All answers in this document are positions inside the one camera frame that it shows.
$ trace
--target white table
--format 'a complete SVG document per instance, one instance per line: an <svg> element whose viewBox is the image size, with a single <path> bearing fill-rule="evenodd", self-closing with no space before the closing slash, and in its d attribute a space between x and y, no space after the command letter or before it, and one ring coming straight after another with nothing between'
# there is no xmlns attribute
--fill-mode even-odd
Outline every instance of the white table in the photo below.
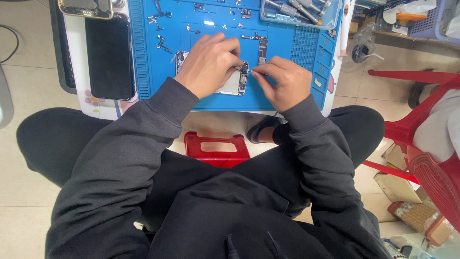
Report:
<svg viewBox="0 0 460 259"><path fill-rule="evenodd" d="M351 11L354 9L354 1L351 3ZM123 8L115 8L115 12L122 12L129 16L128 5ZM102 118L102 119L118 119L127 108L138 101L135 96L129 101L97 99L91 96L88 56L86 49L86 34L85 34L85 19L82 17L64 15L65 26L67 31L67 40L69 43L70 57L72 60L72 68L74 72L75 85L77 89L78 101L80 108L84 114ZM340 53L340 33L337 32L337 44L334 53L334 63L329 79L328 91L324 102L322 114L326 117L332 109L334 95L339 79L340 67L342 66L342 58L338 58ZM276 111L249 111L254 113L277 115Z"/></svg>

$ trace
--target person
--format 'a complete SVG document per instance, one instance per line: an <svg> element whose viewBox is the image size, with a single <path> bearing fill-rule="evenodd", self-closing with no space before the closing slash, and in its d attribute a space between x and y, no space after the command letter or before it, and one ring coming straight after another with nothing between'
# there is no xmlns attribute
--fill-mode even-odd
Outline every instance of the person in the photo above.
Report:
<svg viewBox="0 0 460 259"><path fill-rule="evenodd" d="M240 52L236 38L204 35L176 77L113 122L52 108L21 123L29 168L62 188L46 258L389 257L353 182L383 137L382 117L348 106L325 118L311 73L287 59L252 73L288 123L268 117L247 137L276 148L231 169L166 149L199 100L242 65ZM294 221L310 204L314 224Z"/></svg>

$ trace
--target sleeve cuff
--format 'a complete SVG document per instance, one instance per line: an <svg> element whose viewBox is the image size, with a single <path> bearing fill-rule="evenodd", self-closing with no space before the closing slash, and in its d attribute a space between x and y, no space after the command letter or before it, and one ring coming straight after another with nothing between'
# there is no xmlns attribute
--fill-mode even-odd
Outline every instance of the sleeve cuff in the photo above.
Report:
<svg viewBox="0 0 460 259"><path fill-rule="evenodd" d="M293 134L307 133L327 120L321 114L312 94L294 107L281 112L281 115L289 122Z"/></svg>
<svg viewBox="0 0 460 259"><path fill-rule="evenodd" d="M146 104L172 123L181 124L200 99L181 83L168 77Z"/></svg>

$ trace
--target black pants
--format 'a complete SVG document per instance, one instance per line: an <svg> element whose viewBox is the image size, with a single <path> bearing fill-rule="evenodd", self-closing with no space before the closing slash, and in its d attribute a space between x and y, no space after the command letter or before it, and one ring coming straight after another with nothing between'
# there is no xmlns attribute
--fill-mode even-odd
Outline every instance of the black pants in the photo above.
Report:
<svg viewBox="0 0 460 259"><path fill-rule="evenodd" d="M385 131L382 116L363 106L333 109L329 119L342 130L355 168L376 149ZM17 142L28 167L61 187L71 178L83 148L111 122L73 109L47 109L21 123L17 129ZM286 214L294 217L309 206L310 201L301 194L299 182L302 171L294 152L294 143L288 135L290 130L289 124L278 126L273 139L279 146L235 166L232 171L267 186L287 199ZM151 231L157 230L178 191L225 171L228 169L165 150L161 154L161 166L153 176L152 192L141 204L142 216L138 221Z"/></svg>

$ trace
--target hand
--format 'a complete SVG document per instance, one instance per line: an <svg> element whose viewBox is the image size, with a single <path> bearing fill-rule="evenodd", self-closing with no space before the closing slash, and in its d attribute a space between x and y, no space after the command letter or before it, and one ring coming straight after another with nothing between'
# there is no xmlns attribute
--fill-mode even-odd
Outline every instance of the hand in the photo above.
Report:
<svg viewBox="0 0 460 259"><path fill-rule="evenodd" d="M204 98L221 88L242 66L240 42L237 38L226 40L222 32L213 37L204 35L190 50L174 78L198 98Z"/></svg>
<svg viewBox="0 0 460 259"><path fill-rule="evenodd" d="M269 75L278 84L274 87L263 74ZM311 72L278 56L254 67L252 76L257 79L265 96L279 112L294 107L310 95Z"/></svg>

